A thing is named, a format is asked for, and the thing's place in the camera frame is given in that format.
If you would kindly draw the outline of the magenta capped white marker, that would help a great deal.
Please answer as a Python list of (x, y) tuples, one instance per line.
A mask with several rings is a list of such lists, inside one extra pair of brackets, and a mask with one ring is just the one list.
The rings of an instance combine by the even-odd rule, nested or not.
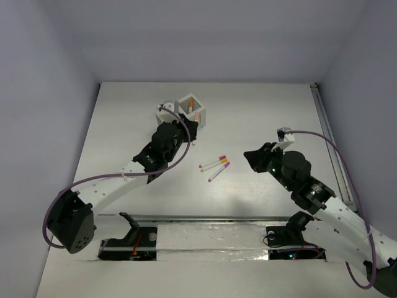
[(218, 177), (227, 167), (229, 167), (230, 162), (227, 161), (220, 169), (218, 169), (213, 175), (211, 175), (208, 179), (208, 182), (212, 182), (216, 177)]

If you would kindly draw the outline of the yellow capped white marker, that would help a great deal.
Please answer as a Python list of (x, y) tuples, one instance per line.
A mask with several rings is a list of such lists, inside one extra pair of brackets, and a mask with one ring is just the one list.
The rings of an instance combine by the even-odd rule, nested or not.
[(217, 166), (223, 165), (223, 164), (225, 164), (225, 163), (227, 163), (227, 162), (228, 162), (227, 159), (219, 160), (219, 161), (217, 161), (217, 162), (215, 162), (215, 163), (212, 163), (212, 164), (210, 164), (210, 165), (207, 165), (207, 166), (202, 167), (202, 168), (200, 169), (200, 171), (201, 171), (201, 172), (206, 172), (206, 171), (208, 171), (208, 170), (210, 170), (210, 169), (212, 169), (212, 168), (216, 168)]

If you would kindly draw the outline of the orange capped white marker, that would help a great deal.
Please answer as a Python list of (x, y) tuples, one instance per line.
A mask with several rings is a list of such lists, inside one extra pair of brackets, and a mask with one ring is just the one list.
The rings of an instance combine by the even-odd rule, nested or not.
[(191, 113), (193, 112), (193, 109), (194, 109), (194, 99), (192, 98), (192, 99), (189, 101), (189, 110), (188, 110), (188, 113), (191, 114)]

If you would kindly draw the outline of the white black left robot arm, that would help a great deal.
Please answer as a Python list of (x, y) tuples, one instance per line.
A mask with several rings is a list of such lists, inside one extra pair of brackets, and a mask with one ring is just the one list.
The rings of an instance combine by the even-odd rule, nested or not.
[(118, 173), (81, 180), (83, 187), (69, 186), (49, 207), (43, 231), (58, 240), (56, 248), (75, 254), (94, 238), (96, 217), (109, 205), (143, 187), (177, 164), (173, 159), (183, 143), (196, 139), (199, 125), (184, 119), (163, 122), (151, 141)]

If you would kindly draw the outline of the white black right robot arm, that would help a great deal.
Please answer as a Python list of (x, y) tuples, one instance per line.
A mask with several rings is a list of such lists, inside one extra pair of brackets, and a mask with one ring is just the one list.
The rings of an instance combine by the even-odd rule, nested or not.
[(332, 189), (313, 177), (302, 153), (265, 143), (243, 155), (254, 172), (269, 173), (300, 208), (271, 236), (275, 245), (317, 245), (355, 267), (370, 287), (396, 297), (396, 241), (367, 227)]

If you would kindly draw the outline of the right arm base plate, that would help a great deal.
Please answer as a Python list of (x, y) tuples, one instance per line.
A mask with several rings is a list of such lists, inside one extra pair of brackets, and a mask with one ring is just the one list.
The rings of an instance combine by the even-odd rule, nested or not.
[(266, 227), (265, 243), (271, 248), (303, 246), (305, 241), (300, 231), (287, 226)]

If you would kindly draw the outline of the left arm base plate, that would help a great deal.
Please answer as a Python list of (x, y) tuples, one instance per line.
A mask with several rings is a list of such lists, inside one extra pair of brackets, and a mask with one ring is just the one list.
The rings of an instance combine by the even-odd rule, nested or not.
[(120, 239), (102, 240), (98, 258), (102, 261), (156, 261), (157, 227), (131, 228)]

